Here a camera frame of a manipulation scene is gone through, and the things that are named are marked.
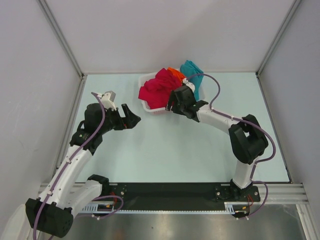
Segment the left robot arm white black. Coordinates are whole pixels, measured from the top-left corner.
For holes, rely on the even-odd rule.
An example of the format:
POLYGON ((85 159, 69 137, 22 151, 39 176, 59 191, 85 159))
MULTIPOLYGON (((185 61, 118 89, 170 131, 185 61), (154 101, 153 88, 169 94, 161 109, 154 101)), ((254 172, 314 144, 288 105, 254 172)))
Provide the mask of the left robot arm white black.
POLYGON ((38 232, 63 238, 76 216, 91 201, 111 199, 124 202, 112 193, 109 179, 96 174, 91 175, 79 190, 71 193, 82 169, 102 143, 103 135, 112 130, 133 129, 141 121, 125 103, 121 107, 124 116, 120 116, 118 108, 106 108, 101 103, 86 107, 84 119, 73 134, 60 167, 39 196, 29 198, 25 203, 33 239, 37 239, 38 232))

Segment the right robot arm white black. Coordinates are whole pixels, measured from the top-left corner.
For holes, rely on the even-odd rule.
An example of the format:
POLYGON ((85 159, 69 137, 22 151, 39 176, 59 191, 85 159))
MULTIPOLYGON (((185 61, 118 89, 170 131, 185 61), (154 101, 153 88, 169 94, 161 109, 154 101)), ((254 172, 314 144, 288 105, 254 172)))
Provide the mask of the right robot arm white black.
POLYGON ((236 120, 225 113, 218 113, 210 108, 208 102, 197 101, 192 89, 186 85, 170 93, 166 110, 210 125, 229 136, 232 153, 237 159, 230 194, 237 201, 247 197, 248 187, 252 185, 253 170, 269 145, 255 116, 249 114, 236 120))

